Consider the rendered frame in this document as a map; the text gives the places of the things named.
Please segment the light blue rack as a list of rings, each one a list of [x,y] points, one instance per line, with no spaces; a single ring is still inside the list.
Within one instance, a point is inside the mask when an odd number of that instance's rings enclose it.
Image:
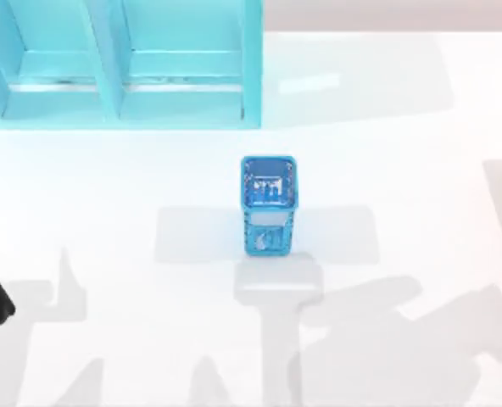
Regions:
[[[264,0],[0,0],[0,129],[261,125]]]

